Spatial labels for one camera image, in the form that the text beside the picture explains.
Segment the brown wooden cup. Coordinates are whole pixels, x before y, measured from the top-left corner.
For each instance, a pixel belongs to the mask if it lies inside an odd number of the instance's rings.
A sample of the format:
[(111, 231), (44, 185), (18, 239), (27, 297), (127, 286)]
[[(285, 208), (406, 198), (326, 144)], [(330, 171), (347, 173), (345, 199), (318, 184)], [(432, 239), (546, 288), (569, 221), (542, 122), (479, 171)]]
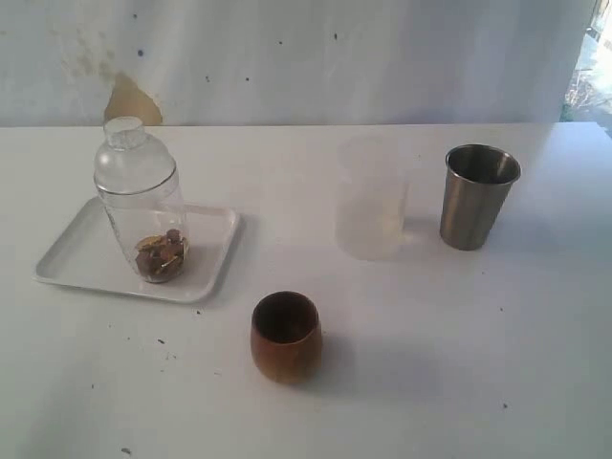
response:
[(322, 331), (314, 302), (292, 291), (262, 298), (251, 315), (251, 357), (266, 378), (303, 383), (321, 364)]

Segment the clear plastic tumbler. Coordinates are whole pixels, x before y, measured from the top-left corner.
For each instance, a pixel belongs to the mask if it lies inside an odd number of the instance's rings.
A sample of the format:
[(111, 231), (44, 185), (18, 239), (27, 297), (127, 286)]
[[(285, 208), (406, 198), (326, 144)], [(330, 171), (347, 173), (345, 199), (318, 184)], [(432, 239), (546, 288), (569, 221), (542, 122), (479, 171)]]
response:
[(126, 260), (142, 280), (135, 263), (135, 246), (143, 238), (178, 229), (186, 237), (189, 251), (186, 207), (180, 186), (166, 183), (140, 194), (100, 191), (98, 195)]

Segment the stainless steel cup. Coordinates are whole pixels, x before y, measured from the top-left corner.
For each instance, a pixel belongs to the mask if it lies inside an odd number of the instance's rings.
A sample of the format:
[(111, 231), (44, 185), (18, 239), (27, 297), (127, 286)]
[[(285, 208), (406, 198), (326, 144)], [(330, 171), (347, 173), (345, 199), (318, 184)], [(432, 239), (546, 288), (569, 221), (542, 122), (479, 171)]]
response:
[(440, 236), (456, 250), (478, 250), (520, 178), (520, 164), (499, 148), (464, 144), (448, 152), (446, 168)]

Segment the clear dome lid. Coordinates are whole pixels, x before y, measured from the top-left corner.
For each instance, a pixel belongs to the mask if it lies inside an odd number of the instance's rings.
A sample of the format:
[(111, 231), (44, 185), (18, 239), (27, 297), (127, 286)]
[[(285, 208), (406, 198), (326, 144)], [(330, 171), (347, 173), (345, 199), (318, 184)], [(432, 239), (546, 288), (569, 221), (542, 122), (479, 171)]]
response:
[(176, 172), (176, 161), (165, 144), (147, 133), (139, 118), (113, 118), (103, 131), (105, 140), (94, 159), (98, 191), (140, 194), (167, 182)]

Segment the brown chunks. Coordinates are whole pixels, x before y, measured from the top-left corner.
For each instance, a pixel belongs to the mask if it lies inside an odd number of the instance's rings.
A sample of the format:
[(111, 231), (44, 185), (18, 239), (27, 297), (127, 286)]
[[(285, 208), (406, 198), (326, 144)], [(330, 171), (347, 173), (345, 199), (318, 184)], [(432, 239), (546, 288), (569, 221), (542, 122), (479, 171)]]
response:
[(149, 283), (165, 283), (183, 272), (188, 241), (180, 230), (169, 229), (143, 238), (135, 250), (140, 276)]

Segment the white rectangular plastic tray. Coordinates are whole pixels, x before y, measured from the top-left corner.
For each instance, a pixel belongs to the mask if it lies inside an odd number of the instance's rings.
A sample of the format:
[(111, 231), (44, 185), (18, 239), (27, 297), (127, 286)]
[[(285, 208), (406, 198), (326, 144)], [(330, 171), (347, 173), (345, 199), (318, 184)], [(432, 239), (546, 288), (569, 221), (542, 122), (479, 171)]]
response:
[(215, 288), (239, 228), (231, 208), (186, 204), (189, 252), (184, 272), (164, 283), (141, 280), (128, 266), (98, 197), (88, 200), (37, 262), (47, 284), (188, 304)]

